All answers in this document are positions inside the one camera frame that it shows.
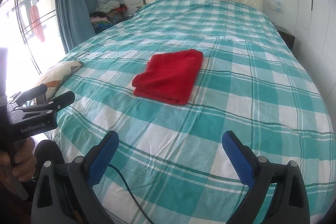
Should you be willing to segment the person's left hand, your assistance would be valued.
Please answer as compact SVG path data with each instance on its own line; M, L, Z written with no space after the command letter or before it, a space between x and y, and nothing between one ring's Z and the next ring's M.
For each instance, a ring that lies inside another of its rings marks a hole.
M27 138L21 149L15 154L14 161L16 166L13 168L12 174L20 182L26 182L33 178L35 174L35 166L37 164L36 157L33 155L35 142L32 138ZM6 174L3 166L10 164L9 155L1 151L1 183L9 183L9 176Z

